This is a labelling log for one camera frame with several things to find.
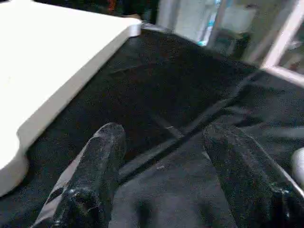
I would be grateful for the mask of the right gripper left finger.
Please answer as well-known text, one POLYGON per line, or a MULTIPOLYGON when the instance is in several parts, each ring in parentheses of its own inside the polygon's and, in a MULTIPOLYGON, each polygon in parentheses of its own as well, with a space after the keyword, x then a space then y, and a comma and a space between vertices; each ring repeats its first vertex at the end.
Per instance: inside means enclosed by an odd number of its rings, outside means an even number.
POLYGON ((125 152, 124 128, 102 126, 62 172, 32 227, 108 227, 125 152))

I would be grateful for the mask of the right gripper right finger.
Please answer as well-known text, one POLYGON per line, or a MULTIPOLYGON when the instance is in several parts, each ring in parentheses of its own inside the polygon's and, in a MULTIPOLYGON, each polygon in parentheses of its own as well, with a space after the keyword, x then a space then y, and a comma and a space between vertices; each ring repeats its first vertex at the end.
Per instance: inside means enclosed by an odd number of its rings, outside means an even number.
POLYGON ((304 226, 303 190, 254 138, 211 123, 202 139, 238 227, 304 226))

